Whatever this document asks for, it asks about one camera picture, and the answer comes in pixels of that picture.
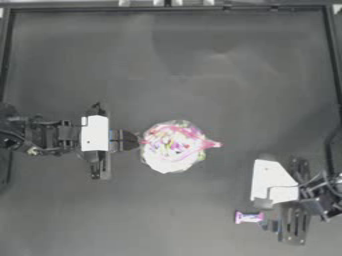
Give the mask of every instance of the small purple object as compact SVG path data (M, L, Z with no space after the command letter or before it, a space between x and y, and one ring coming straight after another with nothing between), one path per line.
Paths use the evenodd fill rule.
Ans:
M263 212L259 213L242 213L235 211L235 224L241 224L243 222L258 223L265 220Z

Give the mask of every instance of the colorful plastic bag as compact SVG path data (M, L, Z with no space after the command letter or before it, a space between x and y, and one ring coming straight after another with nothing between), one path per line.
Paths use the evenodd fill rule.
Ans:
M183 172L206 159L206 149L219 147L222 143L209 140L194 124L174 120L146 131L142 161L161 173Z

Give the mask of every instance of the black frame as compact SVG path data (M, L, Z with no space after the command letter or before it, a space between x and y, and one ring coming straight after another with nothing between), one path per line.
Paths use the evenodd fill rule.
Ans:
M153 0L129 2L130 7L121 7L119 1L105 2L50 2L50 3L12 3L4 4L3 15L3 37L0 41L0 101L4 99L7 71L10 67L11 38L16 12L312 12L322 13L322 22L326 32L326 40L333 68L334 86L338 103L340 125L342 125L342 62L337 39L337 29L334 22L334 11L332 4L324 3L300 3L289 4L238 4L215 0L215 5L205 6L203 0L183 0L182 6L173 6L174 0L163 0L162 6L154 6ZM334 161L332 152L332 141L336 131L328 137L325 142L326 165L330 173L334 173Z

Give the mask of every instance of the wire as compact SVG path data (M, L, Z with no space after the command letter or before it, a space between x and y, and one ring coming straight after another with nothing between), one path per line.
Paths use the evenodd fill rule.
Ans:
M16 138L20 139L20 140L26 140L26 138L24 138L23 136L20 136L20 135L16 134L15 132L7 131L7 130L4 130L4 129L0 129L0 133L4 133L4 134L7 134L7 135L11 135L11 136L16 137Z
M274 188L301 188L308 186L312 182L314 182L321 175L324 174L324 172L320 172L308 182L305 182L304 184L298 184L298 185L293 185L293 186L272 186L267 188L267 198L270 198L270 194L272 194L272 189Z
M326 186L328 182L325 181L324 183L316 185L313 188L310 188L310 190L317 190L318 188Z
M32 124L40 124L40 125L54 125L59 123L60 121L32 121Z
M329 178L328 178L328 173L326 173L326 171L324 172L324 179L325 179L326 186L328 186L330 192L332 192L337 197L341 197L341 198L342 198L342 193L340 193L340 192L333 188L333 186L332 186L332 184L330 184L330 180L329 180Z
M333 207L336 207L340 211L342 211L342 207L337 203L333 204Z

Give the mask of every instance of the black table surface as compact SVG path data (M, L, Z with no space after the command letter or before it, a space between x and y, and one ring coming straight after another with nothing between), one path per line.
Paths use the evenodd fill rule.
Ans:
M20 13L7 102L23 114L79 120L102 101L114 128L143 132L194 122L225 147L181 174L159 174L139 151L113 156L114 178L90 179L75 155L16 154L0 197L2 256L322 255L342 222L313 221L302 248L257 225L254 159L274 154L325 168L338 124L322 17L314 13Z

